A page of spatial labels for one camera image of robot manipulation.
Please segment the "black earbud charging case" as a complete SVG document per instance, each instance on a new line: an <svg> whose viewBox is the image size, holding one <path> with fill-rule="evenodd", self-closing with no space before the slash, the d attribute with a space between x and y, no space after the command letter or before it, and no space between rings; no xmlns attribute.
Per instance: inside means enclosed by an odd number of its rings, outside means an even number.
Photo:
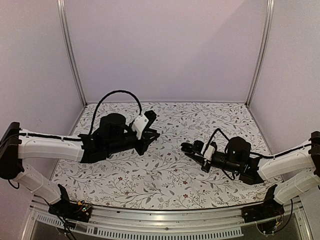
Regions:
<svg viewBox="0 0 320 240"><path fill-rule="evenodd" d="M189 142L183 142L181 145L181 151L184 153L188 153L188 154L192 154L194 152L193 150L193 144L189 143Z"/></svg>

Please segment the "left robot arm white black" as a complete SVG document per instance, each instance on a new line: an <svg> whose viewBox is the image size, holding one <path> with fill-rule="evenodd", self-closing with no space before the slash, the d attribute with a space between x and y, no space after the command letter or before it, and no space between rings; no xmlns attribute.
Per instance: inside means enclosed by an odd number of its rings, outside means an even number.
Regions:
<svg viewBox="0 0 320 240"><path fill-rule="evenodd" d="M74 135L45 135L22 129L12 122L0 141L0 177L22 184L42 197L63 216L74 213L65 188L50 182L24 159L64 159L81 164L94 164L112 155L134 149L142 156L160 134L151 129L157 115L149 110L138 115L132 123L119 113L100 119L93 133Z"/></svg>

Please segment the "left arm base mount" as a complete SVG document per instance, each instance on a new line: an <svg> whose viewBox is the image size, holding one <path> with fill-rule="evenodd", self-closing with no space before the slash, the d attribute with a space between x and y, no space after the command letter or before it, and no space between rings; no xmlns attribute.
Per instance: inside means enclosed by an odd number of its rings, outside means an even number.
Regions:
<svg viewBox="0 0 320 240"><path fill-rule="evenodd" d="M60 200L49 204L48 212L57 217L88 223L92 214L92 204L84 200L70 201L67 190L61 184L57 186L61 193Z"/></svg>

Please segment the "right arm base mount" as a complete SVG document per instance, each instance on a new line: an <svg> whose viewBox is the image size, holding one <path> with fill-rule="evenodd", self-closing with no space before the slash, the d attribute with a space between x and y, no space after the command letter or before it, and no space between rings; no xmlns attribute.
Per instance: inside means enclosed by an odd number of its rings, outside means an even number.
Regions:
<svg viewBox="0 0 320 240"><path fill-rule="evenodd" d="M262 203L245 206L241 209L241 217L245 223L273 218L285 213L283 204L275 201L275 189L277 186L275 184L267 190Z"/></svg>

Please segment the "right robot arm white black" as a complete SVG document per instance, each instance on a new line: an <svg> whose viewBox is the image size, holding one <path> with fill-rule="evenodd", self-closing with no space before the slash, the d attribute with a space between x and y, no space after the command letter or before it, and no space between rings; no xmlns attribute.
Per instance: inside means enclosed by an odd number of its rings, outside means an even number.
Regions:
<svg viewBox="0 0 320 240"><path fill-rule="evenodd" d="M181 144L184 154L201 166L208 173L212 167L231 172L247 185L261 184L273 177L293 171L299 171L289 180L277 184L269 190L271 198L259 206L262 218L269 218L288 200L305 193L320 184L320 133L314 131L310 139L302 145L276 155L262 155L251 151L251 144L240 136L227 140L223 152L213 140L204 143Z"/></svg>

